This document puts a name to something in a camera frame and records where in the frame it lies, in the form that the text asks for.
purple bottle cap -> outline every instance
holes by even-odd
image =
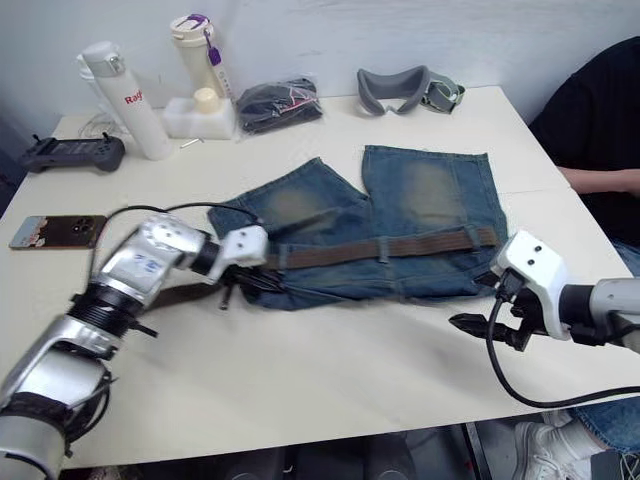
[[[200,15],[199,13],[192,13],[187,18],[185,18],[182,22],[180,22],[178,25],[176,25],[176,27],[179,27],[179,26],[187,23],[189,20],[193,20],[193,21],[197,22],[193,27],[191,27],[191,30],[195,30],[196,28],[198,28],[203,23],[209,22],[209,19],[205,15]]]

white wall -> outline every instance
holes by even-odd
[[[599,50],[640,30],[638,0],[4,0],[0,115],[46,134],[95,110],[74,58],[119,43],[156,106],[189,82],[168,24],[200,12],[217,26],[234,88],[311,73],[322,95],[353,94],[359,67],[418,64],[470,87],[502,85],[531,120]]]

white table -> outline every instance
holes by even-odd
[[[488,152],[510,228],[525,228],[566,259],[576,282],[628,276],[578,197],[497,87],[471,89],[451,115],[418,108],[363,118],[354,98],[323,100],[321,121],[241,142],[206,142],[151,162],[135,146],[120,169],[29,175],[0,221],[7,245],[38,214],[107,213],[126,204],[221,201],[320,156],[361,188],[365,144]],[[74,137],[86,118],[64,118]],[[114,222],[114,245],[142,214]],[[207,226],[204,211],[186,218]],[[0,377],[80,290],[87,252],[0,248]],[[176,282],[194,281],[180,272]],[[460,312],[488,313],[491,299],[420,307],[392,301],[301,312],[266,311],[240,295],[144,318],[160,337],[129,333],[111,362],[120,380],[98,428],[65,466],[135,463],[241,451],[505,417],[531,412],[500,387],[484,343],[453,328]],[[502,321],[506,319],[506,309]],[[637,355],[535,337],[526,353],[499,346],[506,374],[536,399],[638,384]]]

person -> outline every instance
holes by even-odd
[[[640,37],[574,73],[530,129],[634,276],[640,276]],[[516,426],[513,480],[591,478],[590,457],[640,452],[640,397]]]

cable connector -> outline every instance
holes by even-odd
[[[496,286],[496,298],[503,302],[513,303],[524,287],[526,280],[511,268],[507,268]]]

